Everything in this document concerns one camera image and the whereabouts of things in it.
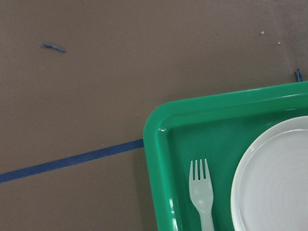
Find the green plastic tray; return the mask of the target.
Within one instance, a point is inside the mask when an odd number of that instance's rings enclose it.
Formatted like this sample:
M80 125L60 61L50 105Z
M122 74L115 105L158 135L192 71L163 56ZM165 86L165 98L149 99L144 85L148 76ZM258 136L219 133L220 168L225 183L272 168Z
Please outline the green plastic tray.
M250 144L265 130L308 113L307 82L169 102L149 116L143 133L160 231L199 231L189 196L190 164L206 159L214 191L213 223L231 231L231 184Z

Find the white round plate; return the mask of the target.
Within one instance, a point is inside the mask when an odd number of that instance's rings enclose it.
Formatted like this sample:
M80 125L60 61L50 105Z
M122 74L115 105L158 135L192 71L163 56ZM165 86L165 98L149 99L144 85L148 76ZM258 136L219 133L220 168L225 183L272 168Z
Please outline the white round plate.
M308 118L285 120L256 138L243 154L231 187L237 231L308 228Z

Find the pale green plastic fork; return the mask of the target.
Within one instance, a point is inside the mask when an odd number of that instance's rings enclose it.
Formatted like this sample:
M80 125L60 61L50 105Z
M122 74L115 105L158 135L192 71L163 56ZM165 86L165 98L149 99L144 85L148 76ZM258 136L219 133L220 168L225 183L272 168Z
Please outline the pale green plastic fork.
M199 213L201 229L213 231L212 206L214 193L206 159L191 161L189 194L192 204Z

